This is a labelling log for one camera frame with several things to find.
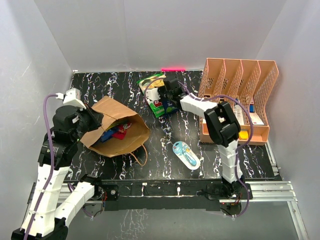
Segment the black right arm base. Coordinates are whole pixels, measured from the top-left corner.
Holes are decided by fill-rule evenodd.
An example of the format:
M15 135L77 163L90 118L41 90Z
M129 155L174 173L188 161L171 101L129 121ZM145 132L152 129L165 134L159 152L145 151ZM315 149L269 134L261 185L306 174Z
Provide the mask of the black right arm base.
M237 205L242 200L252 200L253 194L248 183L244 187L239 182L231 183L210 183L204 189L204 195L209 200L230 200L231 205Z

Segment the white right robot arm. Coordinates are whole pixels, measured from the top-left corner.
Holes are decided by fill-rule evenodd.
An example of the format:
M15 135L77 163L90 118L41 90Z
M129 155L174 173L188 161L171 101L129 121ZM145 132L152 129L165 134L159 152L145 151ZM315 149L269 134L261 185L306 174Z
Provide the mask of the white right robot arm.
M241 126L227 101L211 102L196 97L180 86L177 78L165 79L157 88L161 100L170 101L179 110L205 120L209 137L217 145L222 163L223 194L233 199L240 194L244 177L238 160L238 139Z

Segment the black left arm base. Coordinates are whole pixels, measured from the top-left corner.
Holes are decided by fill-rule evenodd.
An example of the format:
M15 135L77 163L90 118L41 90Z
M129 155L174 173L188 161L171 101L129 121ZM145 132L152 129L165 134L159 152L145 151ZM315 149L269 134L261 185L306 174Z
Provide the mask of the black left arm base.
M88 191L85 194L86 200L102 202L117 201L119 198L119 187L116 184L104 184L102 179L98 176L85 174L79 182L81 187Z

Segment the dark blue potato chips bag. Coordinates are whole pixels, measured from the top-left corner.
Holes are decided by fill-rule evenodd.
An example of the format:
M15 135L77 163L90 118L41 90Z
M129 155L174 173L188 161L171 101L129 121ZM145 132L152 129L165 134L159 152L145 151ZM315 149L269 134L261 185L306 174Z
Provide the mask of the dark blue potato chips bag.
M100 137L100 141L102 143L108 141L111 138L116 138L118 139L118 132L119 132L119 124L113 126L112 128L108 129L107 131L105 131L101 137Z

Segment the green cassava chips bag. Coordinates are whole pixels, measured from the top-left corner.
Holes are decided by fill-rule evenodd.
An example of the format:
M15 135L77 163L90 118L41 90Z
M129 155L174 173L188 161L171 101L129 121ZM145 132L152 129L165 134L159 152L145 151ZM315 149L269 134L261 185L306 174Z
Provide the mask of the green cassava chips bag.
M156 118L165 114L165 109L158 93L158 88L164 86L164 78L166 78L164 73L157 73L136 82L142 93L146 94L146 101Z

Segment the brown paper bag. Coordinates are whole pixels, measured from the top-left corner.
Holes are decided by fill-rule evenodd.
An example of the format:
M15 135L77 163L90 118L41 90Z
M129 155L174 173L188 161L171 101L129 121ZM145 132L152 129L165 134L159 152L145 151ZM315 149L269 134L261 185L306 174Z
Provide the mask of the brown paper bag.
M105 157L133 154L150 136L150 129L141 116L116 101L105 96L92 109L103 115L101 126L87 132L81 142L90 150Z

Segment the blue Burts chips bag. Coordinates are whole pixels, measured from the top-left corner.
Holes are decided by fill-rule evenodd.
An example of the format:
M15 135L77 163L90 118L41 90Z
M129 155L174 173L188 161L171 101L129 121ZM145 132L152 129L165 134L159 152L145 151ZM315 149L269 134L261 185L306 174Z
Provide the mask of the blue Burts chips bag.
M177 107L173 105L173 103L170 100L166 98L162 98L161 103L162 103L165 115L173 114L179 110Z

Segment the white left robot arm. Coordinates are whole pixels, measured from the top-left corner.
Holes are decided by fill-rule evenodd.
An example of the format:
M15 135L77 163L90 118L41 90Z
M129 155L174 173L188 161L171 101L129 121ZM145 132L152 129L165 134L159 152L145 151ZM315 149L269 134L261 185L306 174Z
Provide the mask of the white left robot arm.
M64 240L69 225L89 199L103 195L101 178L85 174L67 199L58 205L64 179L80 139L102 125L103 115L88 104L64 105L55 111L38 158L38 175L29 210L13 240Z

